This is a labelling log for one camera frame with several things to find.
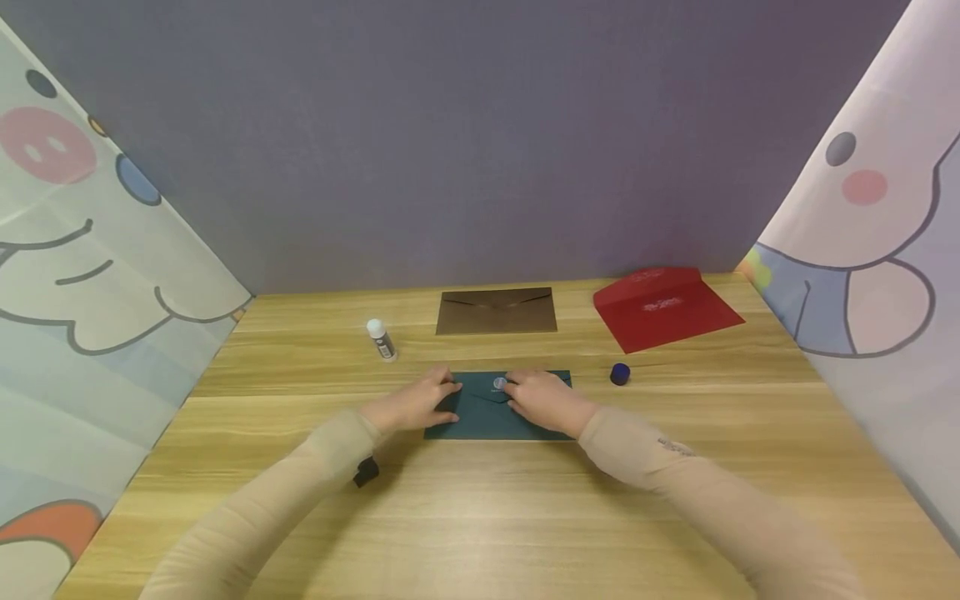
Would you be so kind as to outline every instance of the pink cheek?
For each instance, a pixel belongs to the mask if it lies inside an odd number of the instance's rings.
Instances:
[[[869,206],[887,195],[887,178],[879,171],[862,169],[847,175],[840,189],[850,204]]]
[[[76,183],[97,168],[86,133],[45,108],[12,108],[0,115],[0,147],[24,171],[50,183]]]

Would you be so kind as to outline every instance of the person's left hand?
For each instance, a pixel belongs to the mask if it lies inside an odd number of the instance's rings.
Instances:
[[[463,385],[453,382],[448,367],[434,367],[405,388],[367,402],[360,407],[360,414],[384,435],[456,422],[460,418],[454,413],[438,413],[434,409]]]

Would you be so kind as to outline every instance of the printed fabric backdrop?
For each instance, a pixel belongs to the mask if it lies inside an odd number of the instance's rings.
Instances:
[[[49,598],[250,294],[0,22],[0,595]]]
[[[913,1],[740,268],[960,552],[958,31]]]

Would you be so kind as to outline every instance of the beige sleeve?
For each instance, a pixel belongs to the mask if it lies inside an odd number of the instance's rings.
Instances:
[[[580,446],[600,469],[654,492],[727,558],[763,600],[865,598],[852,567],[812,525],[739,477],[604,407]]]
[[[356,474],[380,434],[345,412],[204,516],[160,561],[141,600],[242,598],[301,520]]]

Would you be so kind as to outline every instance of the wood grain tabletop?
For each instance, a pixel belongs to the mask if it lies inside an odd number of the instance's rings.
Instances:
[[[745,324],[629,356],[591,304],[605,280],[546,284],[556,333],[436,336],[440,289],[261,297],[57,597],[135,598],[201,515],[318,423],[448,364],[570,370],[590,398],[641,412],[816,523],[870,597],[956,598],[960,559],[759,295],[739,274],[706,280]],[[367,336],[374,317],[395,363]],[[633,369],[625,387],[608,379],[614,362]],[[599,472],[574,443],[407,433],[376,457],[381,475],[318,506],[248,597],[752,597],[668,506]]]

